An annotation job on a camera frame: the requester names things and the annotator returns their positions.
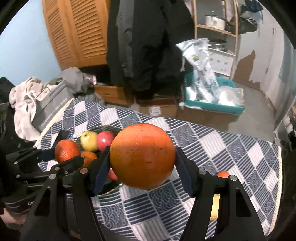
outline yellow pear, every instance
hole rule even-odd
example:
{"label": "yellow pear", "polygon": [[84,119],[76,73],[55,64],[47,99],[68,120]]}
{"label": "yellow pear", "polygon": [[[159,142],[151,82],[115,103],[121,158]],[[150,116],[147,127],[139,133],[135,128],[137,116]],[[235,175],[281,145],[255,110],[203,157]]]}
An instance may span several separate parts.
{"label": "yellow pear", "polygon": [[97,133],[92,131],[85,131],[81,134],[80,143],[84,150],[87,151],[97,151],[98,147],[96,145]]}
{"label": "yellow pear", "polygon": [[215,220],[218,217],[219,202],[220,202],[220,195],[219,194],[214,194],[213,206],[212,206],[212,212],[211,212],[210,221],[213,221],[213,220]]}

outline checkered tablecloth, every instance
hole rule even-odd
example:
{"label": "checkered tablecloth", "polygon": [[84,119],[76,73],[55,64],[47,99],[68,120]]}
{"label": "checkered tablecloth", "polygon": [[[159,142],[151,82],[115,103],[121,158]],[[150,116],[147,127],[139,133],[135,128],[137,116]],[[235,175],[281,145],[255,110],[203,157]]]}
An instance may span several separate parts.
{"label": "checkered tablecloth", "polygon": [[[199,168],[211,174],[227,170],[236,175],[247,191],[265,235],[274,227],[281,195],[281,149],[251,136],[217,131],[175,118],[151,117],[125,108],[107,108],[74,99],[39,141],[50,148],[61,129],[74,139],[85,130],[111,125],[125,128],[150,123],[162,128],[176,146]],[[55,161],[41,162],[43,171]],[[177,171],[160,187],[142,191],[122,185],[108,195],[92,199],[96,216],[112,231],[137,240],[179,240],[194,199],[184,192]],[[215,231],[209,224],[207,238]]]}

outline plastic bag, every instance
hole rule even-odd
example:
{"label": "plastic bag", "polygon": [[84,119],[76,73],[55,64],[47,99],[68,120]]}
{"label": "plastic bag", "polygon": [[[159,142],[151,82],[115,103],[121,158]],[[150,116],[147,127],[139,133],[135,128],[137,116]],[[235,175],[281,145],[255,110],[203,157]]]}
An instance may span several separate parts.
{"label": "plastic bag", "polygon": [[230,86],[220,86],[215,91],[215,101],[217,104],[228,106],[244,105],[244,90]]}
{"label": "plastic bag", "polygon": [[260,12],[263,10],[263,7],[257,0],[244,0],[246,7],[251,11],[251,12]]}
{"label": "plastic bag", "polygon": [[219,87],[215,73],[210,65],[210,53],[208,51],[208,39],[192,39],[176,45],[183,55],[184,69],[185,59],[193,66],[193,81],[191,88],[196,93],[196,99],[211,103],[213,94]]}

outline screw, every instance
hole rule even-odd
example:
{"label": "screw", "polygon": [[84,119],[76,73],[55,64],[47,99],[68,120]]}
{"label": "screw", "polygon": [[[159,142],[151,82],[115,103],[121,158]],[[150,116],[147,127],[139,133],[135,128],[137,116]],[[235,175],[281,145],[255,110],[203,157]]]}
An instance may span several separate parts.
{"label": "screw", "polygon": [[57,177],[57,175],[56,175],[55,173],[52,173],[52,174],[49,175],[49,179],[50,179],[50,180],[53,180],[53,179],[55,179],[56,177]]}
{"label": "screw", "polygon": [[80,173],[81,174],[86,174],[86,173],[88,173],[88,169],[87,168],[82,168],[82,169],[80,169]]}
{"label": "screw", "polygon": [[199,169],[198,173],[201,175],[205,175],[207,173],[207,171],[205,169]]}
{"label": "screw", "polygon": [[236,181],[237,177],[235,175],[230,175],[230,179],[233,180],[233,181]]}

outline white wall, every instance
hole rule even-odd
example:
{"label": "white wall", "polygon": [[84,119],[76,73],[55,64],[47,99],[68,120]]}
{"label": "white wall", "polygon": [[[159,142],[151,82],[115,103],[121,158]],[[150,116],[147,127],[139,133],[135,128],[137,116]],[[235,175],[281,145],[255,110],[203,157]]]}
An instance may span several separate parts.
{"label": "white wall", "polygon": [[47,34],[41,0],[30,0],[0,35],[0,77],[18,85],[30,76],[45,83],[60,73]]}
{"label": "white wall", "polygon": [[274,46],[268,72],[261,89],[271,100],[273,106],[277,108],[284,88],[284,84],[279,78],[284,57],[284,31],[280,26],[276,28]]}
{"label": "white wall", "polygon": [[250,18],[256,20],[258,29],[255,32],[239,35],[237,63],[254,50],[256,57],[249,81],[259,82],[262,87],[274,50],[276,35],[283,36],[283,32],[274,17],[265,8],[262,12],[251,13]]}

